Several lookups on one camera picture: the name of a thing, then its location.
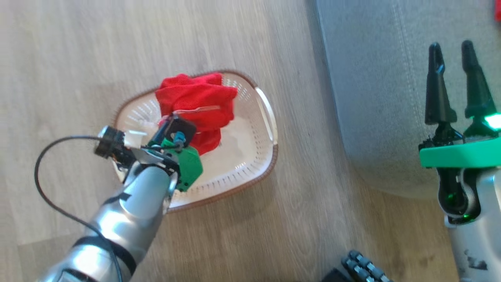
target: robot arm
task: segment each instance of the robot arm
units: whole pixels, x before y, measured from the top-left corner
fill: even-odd
[[[487,119],[499,118],[471,41],[462,45],[471,126],[461,134],[450,108],[437,43],[429,49],[425,123],[438,127],[419,146],[421,164],[436,168],[438,201],[445,213],[461,282],[495,282],[501,277],[501,137]]]
[[[119,281],[109,246],[120,266],[122,281],[130,281],[158,231],[174,191],[187,190],[202,173],[198,153],[187,146],[190,132],[194,134],[189,122],[171,118],[148,147],[127,148],[126,133],[105,127],[95,154],[111,157],[117,168],[126,172],[122,187],[89,222],[106,241],[86,228],[66,257],[38,281]],[[171,133],[176,137],[169,139]]]

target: basket handle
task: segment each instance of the basket handle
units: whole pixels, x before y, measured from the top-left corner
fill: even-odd
[[[270,102],[266,98],[264,92],[259,88],[255,88],[256,92],[259,95],[258,105],[261,110],[261,114],[263,115],[263,120],[265,121],[266,130],[268,131],[268,136],[270,140],[273,142],[273,145],[278,144],[278,130],[277,130],[277,121],[275,120],[275,115],[273,114],[272,106]]]

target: black cable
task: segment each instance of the black cable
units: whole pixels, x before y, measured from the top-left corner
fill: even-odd
[[[59,144],[61,142],[68,141],[68,140],[73,140],[73,139],[90,139],[90,140],[103,141],[102,138],[95,137],[95,136],[86,136],[86,135],[82,135],[82,136],[67,136],[67,137],[59,138],[59,139],[53,141],[52,143],[50,143],[49,145],[47,145],[42,150],[42,152],[40,153],[40,155],[37,158],[37,162],[35,163],[35,186],[37,187],[38,193],[40,194],[40,196],[42,197],[42,199],[51,208],[55,209],[56,211],[58,211],[62,215],[68,217],[69,219],[74,220],[74,221],[76,221],[76,222],[84,225],[85,227],[89,228],[90,230],[94,231],[101,239],[103,239],[106,242],[106,245],[108,247],[107,251],[110,253],[110,256],[111,256],[111,258],[113,260],[113,263],[115,264],[115,268],[117,270],[118,282],[123,282],[122,271],[120,270],[120,265],[118,264],[117,256],[113,252],[112,246],[111,246],[110,242],[106,239],[106,237],[99,231],[99,229],[97,229],[93,225],[85,222],[84,220],[82,220],[82,219],[80,219],[80,218],[78,218],[78,217],[70,214],[69,212],[67,212],[67,211],[63,210],[62,208],[58,207],[57,205],[55,205],[51,200],[49,200],[49,198],[47,198],[47,196],[45,195],[45,193],[42,190],[42,187],[40,186],[39,169],[40,169],[40,162],[42,161],[42,158],[44,157],[44,155],[47,153],[48,150],[50,150],[55,145],[57,145],[57,144]]]

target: red object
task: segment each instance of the red object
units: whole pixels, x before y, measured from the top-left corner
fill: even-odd
[[[166,78],[155,95],[162,115],[183,111],[179,115],[195,123],[197,134],[190,145],[200,155],[217,148],[221,141],[220,128],[234,118],[233,99],[237,89],[222,86],[220,73]]]
[[[501,22],[501,0],[496,0],[495,18],[496,21]]]

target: wooden floor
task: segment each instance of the wooden floor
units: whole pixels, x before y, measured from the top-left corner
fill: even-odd
[[[313,1],[0,5],[1,281],[34,281],[81,232],[35,191],[43,146],[96,134],[164,77],[219,68],[247,73],[269,97],[278,163],[255,187],[166,216],[134,281],[318,281],[351,248],[397,282],[457,280],[437,203],[369,190],[350,167]],[[120,185],[91,149],[62,145],[41,171],[50,198],[84,218]]]

